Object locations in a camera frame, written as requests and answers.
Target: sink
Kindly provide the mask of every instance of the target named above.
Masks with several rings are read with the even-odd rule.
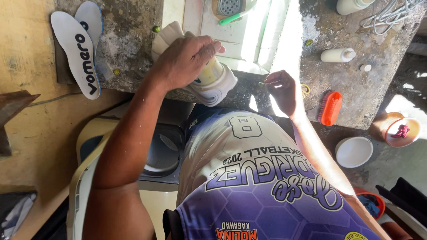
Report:
[[[209,35],[226,48],[220,62],[233,70],[267,74],[271,71],[282,35],[289,0],[258,0],[249,14],[224,26],[226,18],[218,5],[238,1],[244,11],[250,0],[164,0],[163,27],[177,20],[184,31]]]

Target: dirty stained counter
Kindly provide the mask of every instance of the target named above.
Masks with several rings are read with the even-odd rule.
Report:
[[[74,15],[83,0],[55,0],[56,10]],[[94,0],[103,14],[104,32],[97,48],[97,72],[102,88],[136,92],[152,66],[151,45],[155,33],[151,28],[162,25],[163,0]],[[347,16],[336,12],[336,0],[290,1],[288,16],[301,20],[301,41],[289,48],[301,48],[298,64],[301,83],[309,85],[311,93],[304,99],[311,121],[317,114],[324,94],[339,91],[343,104],[336,125],[367,129],[374,119],[388,86],[426,11],[420,4],[411,17],[395,24],[386,34],[375,35],[360,27],[360,21],[380,12],[389,1],[376,0],[368,8]],[[351,47],[357,56],[348,63],[326,63],[320,60],[324,49]],[[362,72],[363,64],[372,70]],[[114,76],[112,70],[119,69]],[[259,82],[266,75],[233,71],[239,79],[236,87],[218,105],[249,110],[251,95],[258,111],[276,115],[268,92]],[[176,89],[166,98],[187,102],[199,101],[188,91]]]

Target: number 8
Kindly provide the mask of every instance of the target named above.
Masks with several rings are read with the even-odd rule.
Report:
[[[263,134],[253,117],[232,117],[229,120],[233,135],[237,138],[257,138]]]

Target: green toothbrush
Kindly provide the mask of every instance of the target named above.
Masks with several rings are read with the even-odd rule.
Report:
[[[251,2],[246,6],[246,9],[247,9],[247,10],[245,10],[245,11],[243,11],[243,12],[239,12],[239,13],[237,13],[237,14],[234,14],[233,16],[228,17],[228,18],[226,18],[226,19],[222,19],[221,21],[219,21],[219,24],[220,24],[221,26],[222,26],[222,25],[226,25],[227,23],[232,22],[232,21],[234,21],[234,20],[236,20],[236,19],[238,19],[238,18],[240,18],[240,17],[243,17],[244,15],[248,14],[252,9],[254,9],[255,5],[257,4],[257,1],[258,1],[258,0],[252,0],[252,1],[251,1]]]

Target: man's left arm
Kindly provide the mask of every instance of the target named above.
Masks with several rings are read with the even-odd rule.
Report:
[[[136,180],[146,164],[161,103],[169,90],[190,84],[224,51],[220,42],[202,36],[178,39],[159,57],[99,158],[83,239],[155,239]]]

